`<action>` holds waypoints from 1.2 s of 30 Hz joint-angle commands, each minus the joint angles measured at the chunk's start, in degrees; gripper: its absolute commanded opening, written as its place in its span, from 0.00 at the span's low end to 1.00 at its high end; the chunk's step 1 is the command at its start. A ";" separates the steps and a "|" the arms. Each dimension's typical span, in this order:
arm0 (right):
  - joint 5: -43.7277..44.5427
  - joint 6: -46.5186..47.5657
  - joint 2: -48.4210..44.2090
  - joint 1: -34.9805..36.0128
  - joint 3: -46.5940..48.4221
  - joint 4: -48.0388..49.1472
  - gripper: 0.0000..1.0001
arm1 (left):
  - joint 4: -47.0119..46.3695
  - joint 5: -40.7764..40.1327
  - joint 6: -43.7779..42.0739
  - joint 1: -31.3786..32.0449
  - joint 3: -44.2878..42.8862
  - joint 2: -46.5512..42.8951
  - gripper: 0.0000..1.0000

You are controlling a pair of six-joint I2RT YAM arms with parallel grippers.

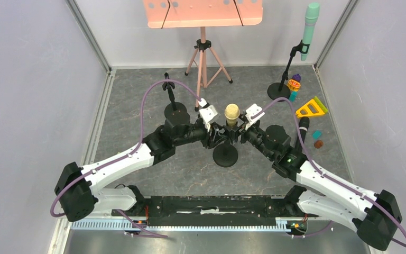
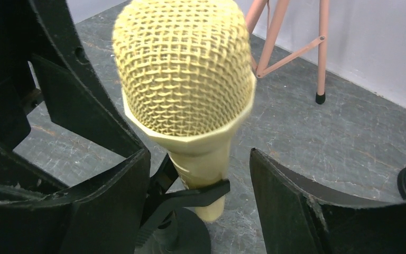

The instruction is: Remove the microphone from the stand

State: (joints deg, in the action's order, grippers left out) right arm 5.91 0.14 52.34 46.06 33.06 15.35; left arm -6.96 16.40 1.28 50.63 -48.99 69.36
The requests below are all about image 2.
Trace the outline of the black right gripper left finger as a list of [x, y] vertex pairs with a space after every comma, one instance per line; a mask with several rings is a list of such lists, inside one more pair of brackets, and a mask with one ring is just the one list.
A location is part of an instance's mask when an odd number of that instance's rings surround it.
[[0, 253], [133, 253], [149, 184], [141, 148], [115, 167], [44, 197], [0, 200]]

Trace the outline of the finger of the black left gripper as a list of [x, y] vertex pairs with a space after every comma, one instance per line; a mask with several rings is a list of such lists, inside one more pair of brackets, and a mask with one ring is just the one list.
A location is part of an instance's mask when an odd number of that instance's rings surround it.
[[144, 148], [92, 67], [66, 1], [0, 1], [0, 144], [29, 134], [44, 101], [53, 123], [120, 156]]

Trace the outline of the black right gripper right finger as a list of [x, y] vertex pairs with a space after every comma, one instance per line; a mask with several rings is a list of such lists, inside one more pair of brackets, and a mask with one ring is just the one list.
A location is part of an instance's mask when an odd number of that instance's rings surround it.
[[340, 192], [256, 148], [250, 173], [267, 253], [406, 253], [406, 201]]

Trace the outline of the yellow microphone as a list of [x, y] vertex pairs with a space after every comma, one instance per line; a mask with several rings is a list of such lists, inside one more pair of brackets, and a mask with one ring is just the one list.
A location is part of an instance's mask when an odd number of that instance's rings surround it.
[[227, 177], [256, 77], [235, 1], [131, 1], [112, 33], [125, 115], [168, 151], [185, 188]]

